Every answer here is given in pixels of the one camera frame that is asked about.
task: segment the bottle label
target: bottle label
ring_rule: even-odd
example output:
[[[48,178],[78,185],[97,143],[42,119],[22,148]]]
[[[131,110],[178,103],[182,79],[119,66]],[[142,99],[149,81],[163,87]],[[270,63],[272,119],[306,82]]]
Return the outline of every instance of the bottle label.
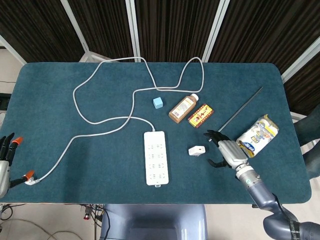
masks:
[[[179,119],[192,106],[192,104],[194,104],[194,102],[187,97],[172,111],[172,114],[175,115],[177,119]]]

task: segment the bottle cap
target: bottle cap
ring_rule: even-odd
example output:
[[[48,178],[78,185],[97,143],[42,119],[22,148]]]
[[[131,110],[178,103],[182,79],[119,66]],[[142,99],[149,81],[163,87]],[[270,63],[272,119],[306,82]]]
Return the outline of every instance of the bottle cap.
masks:
[[[192,94],[191,94],[191,96],[192,96],[192,97],[194,97],[196,101],[198,101],[198,100],[199,100],[199,97],[198,97],[198,95],[197,95],[197,94],[192,93]]]

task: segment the brown bottle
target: brown bottle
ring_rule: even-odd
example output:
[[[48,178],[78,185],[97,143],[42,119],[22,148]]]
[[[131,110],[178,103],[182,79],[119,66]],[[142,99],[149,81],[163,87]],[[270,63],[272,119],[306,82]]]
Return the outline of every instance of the brown bottle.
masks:
[[[186,96],[179,102],[170,112],[169,117],[177,124],[181,122],[185,116],[196,106],[199,97],[192,93],[190,96]]]

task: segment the small box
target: small box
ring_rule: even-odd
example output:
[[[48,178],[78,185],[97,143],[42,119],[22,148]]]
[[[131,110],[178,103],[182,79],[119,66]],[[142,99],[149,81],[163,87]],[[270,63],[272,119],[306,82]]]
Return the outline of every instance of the small box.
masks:
[[[195,128],[198,128],[213,113],[214,113],[214,110],[209,105],[203,104],[194,114],[192,114],[188,118],[188,121],[192,126],[194,126]]]
[[[164,103],[162,102],[161,97],[157,97],[157,98],[153,99],[153,105],[154,105],[155,109],[162,108],[164,106]]]

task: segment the red and yellow box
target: red and yellow box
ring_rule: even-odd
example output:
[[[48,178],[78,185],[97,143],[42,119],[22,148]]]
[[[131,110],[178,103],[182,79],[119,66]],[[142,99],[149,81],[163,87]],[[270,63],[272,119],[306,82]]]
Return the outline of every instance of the red and yellow box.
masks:
[[[210,117],[215,111],[208,105],[203,104],[194,114],[192,114],[188,118],[188,122],[198,128],[201,124],[203,124],[208,117]]]

